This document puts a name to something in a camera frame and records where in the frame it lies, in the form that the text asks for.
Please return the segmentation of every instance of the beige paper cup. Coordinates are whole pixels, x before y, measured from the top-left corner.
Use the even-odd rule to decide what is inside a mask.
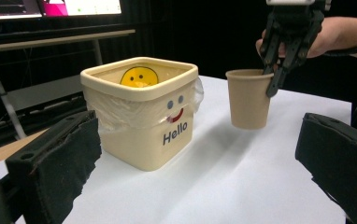
[[[266,125],[270,98],[266,90],[274,74],[262,69],[226,72],[232,124],[241,129],[261,129]]]

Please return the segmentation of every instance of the red smile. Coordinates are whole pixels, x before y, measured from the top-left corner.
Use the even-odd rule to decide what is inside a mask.
[[[169,116],[169,118],[167,118],[167,121],[169,121],[170,123],[174,123],[174,122],[178,121],[179,118],[181,118],[181,115],[183,112],[184,112],[184,108],[181,108],[181,110],[179,111],[179,114],[177,116],[175,116],[174,118],[171,118]]]

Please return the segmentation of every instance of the person's arm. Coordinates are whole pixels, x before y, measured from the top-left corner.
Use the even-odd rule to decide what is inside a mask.
[[[335,49],[349,49],[357,47],[357,18],[330,17],[325,18],[321,31],[309,49],[308,58],[321,56],[327,51]],[[263,40],[256,42],[257,50]],[[284,56],[284,46],[279,48],[279,56]]]

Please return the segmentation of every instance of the plastic container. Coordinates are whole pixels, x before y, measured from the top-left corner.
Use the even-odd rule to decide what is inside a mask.
[[[144,69],[157,83],[148,77],[150,85],[130,86],[147,79]],[[153,171],[191,141],[193,114],[203,99],[196,65],[139,57],[86,69],[80,77],[88,109],[99,119],[102,148],[118,159]]]

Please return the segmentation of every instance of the screen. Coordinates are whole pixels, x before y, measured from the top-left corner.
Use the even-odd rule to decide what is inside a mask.
[[[0,20],[41,16],[36,0],[0,0]]]
[[[40,0],[44,16],[121,14],[119,0]]]

